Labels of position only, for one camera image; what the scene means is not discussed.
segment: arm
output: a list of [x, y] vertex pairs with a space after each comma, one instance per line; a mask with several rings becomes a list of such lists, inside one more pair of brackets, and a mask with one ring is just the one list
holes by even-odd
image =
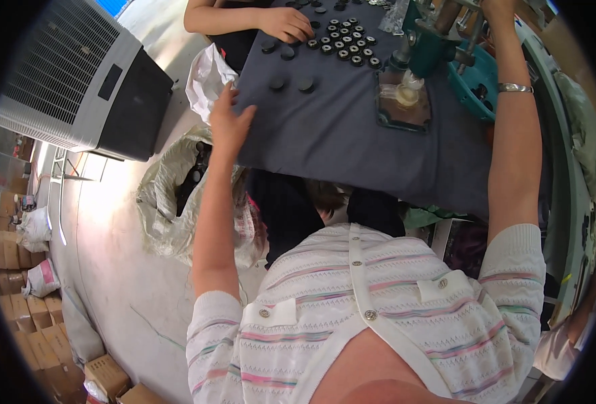
[[215, 0], [188, 0], [183, 26], [188, 32], [221, 35], [261, 29], [286, 43], [313, 37], [309, 19], [291, 7], [219, 8]]
[[[512, 0], [486, 0], [485, 17], [495, 37], [498, 81], [531, 85], [513, 21]], [[531, 93], [500, 93], [489, 171], [489, 238], [520, 223], [538, 225], [542, 139]]]
[[238, 92], [231, 90], [231, 85], [228, 83], [224, 86], [210, 117], [213, 153], [197, 219], [190, 281], [197, 298], [205, 292], [221, 290], [239, 301], [240, 289], [232, 243], [230, 175], [235, 158], [246, 139], [255, 107], [248, 107], [241, 116], [236, 116], [230, 106]]

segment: table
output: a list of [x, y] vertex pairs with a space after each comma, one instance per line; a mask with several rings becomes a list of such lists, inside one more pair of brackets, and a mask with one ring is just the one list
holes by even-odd
[[[401, 37], [377, 27], [385, 10], [363, 4], [347, 4], [334, 10], [334, 0], [321, 0], [327, 12], [320, 15], [307, 5], [301, 12], [321, 27], [316, 37], [326, 36], [328, 21], [355, 17], [377, 44], [371, 49], [386, 61]], [[276, 1], [271, 6], [284, 6]], [[457, 101], [440, 63], [426, 78], [432, 122], [428, 133], [401, 131], [375, 123], [374, 77], [376, 70], [354, 67], [326, 56], [305, 44], [295, 48], [291, 61], [274, 53], [263, 54], [261, 42], [270, 39], [259, 32], [242, 70], [237, 110], [257, 105], [251, 131], [239, 154], [243, 166], [305, 178], [345, 183], [390, 193], [417, 206], [434, 204], [457, 213], [471, 213], [488, 220], [487, 180], [491, 148], [484, 125]], [[273, 76], [286, 79], [285, 88], [273, 93]], [[311, 94], [298, 92], [301, 76], [315, 80]]]

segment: woman's right hand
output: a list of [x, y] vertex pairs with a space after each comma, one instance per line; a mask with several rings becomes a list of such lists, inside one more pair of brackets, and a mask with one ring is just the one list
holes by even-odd
[[292, 43], [306, 42], [313, 38], [309, 19], [292, 7], [260, 8], [258, 28], [280, 41]]

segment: plastic bag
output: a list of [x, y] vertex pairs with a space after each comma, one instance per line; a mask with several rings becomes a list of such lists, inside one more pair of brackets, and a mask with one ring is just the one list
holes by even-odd
[[22, 295], [29, 294], [37, 297], [44, 297], [60, 288], [60, 280], [55, 273], [53, 262], [50, 258], [45, 259], [32, 270], [28, 270], [26, 286], [22, 288]]
[[232, 81], [235, 88], [238, 79], [239, 75], [226, 63], [215, 44], [203, 49], [190, 65], [188, 84], [185, 87], [190, 108], [207, 124], [213, 104], [219, 98], [223, 86]]
[[92, 327], [83, 302], [75, 289], [68, 285], [62, 288], [62, 315], [76, 364], [81, 365], [104, 355], [104, 345]]
[[[148, 168], [136, 197], [145, 249], [162, 257], [175, 258], [189, 266], [192, 265], [199, 205], [210, 168], [192, 190], [180, 216], [176, 215], [174, 190], [183, 183], [194, 166], [198, 141], [213, 144], [211, 130], [206, 125], [195, 125]], [[235, 264], [240, 270], [250, 268], [259, 260], [266, 240], [257, 211], [246, 197], [243, 172], [243, 167], [234, 166], [230, 177], [233, 184]]]
[[22, 222], [17, 225], [17, 244], [31, 253], [49, 251], [47, 241], [51, 240], [51, 229], [46, 215], [46, 206], [24, 212]]

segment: white shirt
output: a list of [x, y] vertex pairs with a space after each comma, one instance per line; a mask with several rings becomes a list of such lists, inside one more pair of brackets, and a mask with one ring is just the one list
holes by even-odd
[[506, 403], [532, 366], [544, 279], [531, 224], [494, 238], [478, 280], [418, 238], [324, 228], [275, 261], [244, 310], [225, 292], [197, 299], [190, 391], [197, 404], [307, 404], [345, 344], [371, 327], [431, 392]]

